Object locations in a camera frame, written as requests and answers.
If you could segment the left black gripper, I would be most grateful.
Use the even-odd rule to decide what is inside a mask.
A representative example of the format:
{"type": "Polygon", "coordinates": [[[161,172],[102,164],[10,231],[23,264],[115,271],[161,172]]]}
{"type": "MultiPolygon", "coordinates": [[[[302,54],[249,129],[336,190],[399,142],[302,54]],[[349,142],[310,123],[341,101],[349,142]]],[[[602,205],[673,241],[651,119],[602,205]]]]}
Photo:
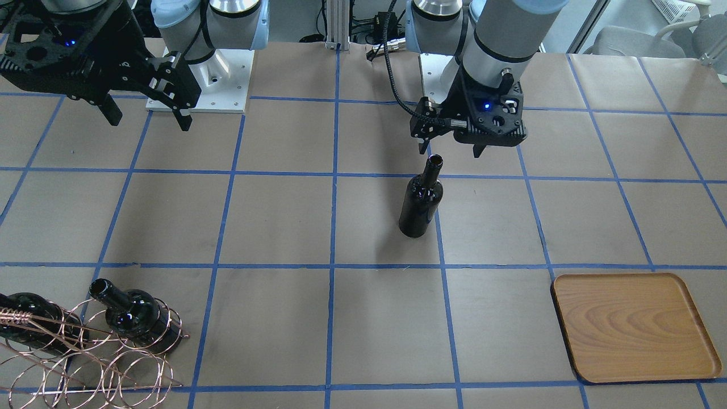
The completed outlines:
{"type": "Polygon", "coordinates": [[[516,147],[527,138],[522,119],[524,94],[511,72],[501,73],[496,85],[481,85],[465,71],[458,69],[446,99],[439,105],[421,97],[410,120],[411,137],[419,142],[423,155],[434,138],[454,132],[459,143],[473,145],[473,157],[480,158],[487,147],[516,147]],[[451,120],[462,120],[464,128],[452,127],[451,120]]]}

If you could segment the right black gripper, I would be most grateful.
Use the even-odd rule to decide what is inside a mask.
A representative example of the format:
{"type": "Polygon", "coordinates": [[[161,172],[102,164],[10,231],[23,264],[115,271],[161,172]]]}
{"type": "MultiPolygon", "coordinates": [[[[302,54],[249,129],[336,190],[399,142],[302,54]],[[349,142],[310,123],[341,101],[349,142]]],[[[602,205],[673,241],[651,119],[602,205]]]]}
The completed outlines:
{"type": "Polygon", "coordinates": [[[98,106],[111,126],[123,113],[110,94],[120,70],[142,62],[139,91],[170,108],[189,131],[202,93],[182,52],[149,57],[126,1],[3,1],[2,77],[25,91],[66,95],[98,106]]]}

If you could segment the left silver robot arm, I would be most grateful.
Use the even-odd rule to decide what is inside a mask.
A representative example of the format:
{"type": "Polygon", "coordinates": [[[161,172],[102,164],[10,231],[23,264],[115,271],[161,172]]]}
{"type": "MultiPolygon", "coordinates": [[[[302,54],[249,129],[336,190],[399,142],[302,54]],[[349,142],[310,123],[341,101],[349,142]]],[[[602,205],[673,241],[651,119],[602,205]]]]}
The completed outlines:
{"type": "Polygon", "coordinates": [[[520,77],[565,1],[408,1],[406,45],[420,55],[425,95],[411,117],[420,153],[452,133],[472,145],[516,147],[527,138],[520,77]]]}

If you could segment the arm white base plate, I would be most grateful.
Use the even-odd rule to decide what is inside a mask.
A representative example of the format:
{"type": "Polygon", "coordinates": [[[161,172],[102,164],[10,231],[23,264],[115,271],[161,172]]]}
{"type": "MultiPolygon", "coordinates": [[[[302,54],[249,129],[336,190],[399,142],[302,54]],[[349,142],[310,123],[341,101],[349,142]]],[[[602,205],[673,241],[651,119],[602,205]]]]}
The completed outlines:
{"type": "Polygon", "coordinates": [[[433,108],[438,108],[452,94],[453,102],[464,104],[464,88],[460,70],[461,55],[439,55],[423,53],[420,55],[421,85],[423,92],[433,108]]]}
{"type": "Polygon", "coordinates": [[[210,58],[192,65],[202,93],[197,105],[182,106],[182,113],[243,114],[255,55],[254,50],[216,49],[210,58]]]}

